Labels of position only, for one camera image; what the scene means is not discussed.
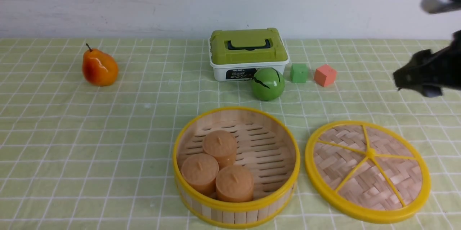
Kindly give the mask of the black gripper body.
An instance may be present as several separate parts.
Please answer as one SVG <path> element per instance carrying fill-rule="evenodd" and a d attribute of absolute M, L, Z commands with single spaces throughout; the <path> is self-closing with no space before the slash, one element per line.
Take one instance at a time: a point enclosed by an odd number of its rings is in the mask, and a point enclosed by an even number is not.
<path fill-rule="evenodd" d="M 441 91 L 461 89 L 461 32 L 452 42 L 433 53 L 431 49 L 416 52 L 405 66 L 393 73 L 398 90 Z"/>

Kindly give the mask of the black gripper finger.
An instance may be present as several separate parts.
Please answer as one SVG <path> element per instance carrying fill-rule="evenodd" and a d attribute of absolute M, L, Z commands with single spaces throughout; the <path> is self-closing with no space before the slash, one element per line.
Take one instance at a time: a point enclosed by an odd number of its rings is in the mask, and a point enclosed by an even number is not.
<path fill-rule="evenodd" d="M 441 87 L 433 85 L 423 85 L 421 86 L 420 94 L 427 98 L 436 98 L 439 96 L 443 96 L 443 91 Z"/>

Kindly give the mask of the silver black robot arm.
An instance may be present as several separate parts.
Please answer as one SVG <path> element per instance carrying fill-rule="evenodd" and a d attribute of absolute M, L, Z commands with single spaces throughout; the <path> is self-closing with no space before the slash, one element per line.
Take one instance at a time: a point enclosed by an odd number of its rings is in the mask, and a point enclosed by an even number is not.
<path fill-rule="evenodd" d="M 461 0 L 422 0 L 420 7 L 429 14 L 460 10 Z M 413 90 L 424 97 L 443 95 L 443 88 L 461 88 L 461 32 L 453 33 L 451 43 L 437 51 L 416 52 L 410 61 L 393 73 L 397 90 Z"/>

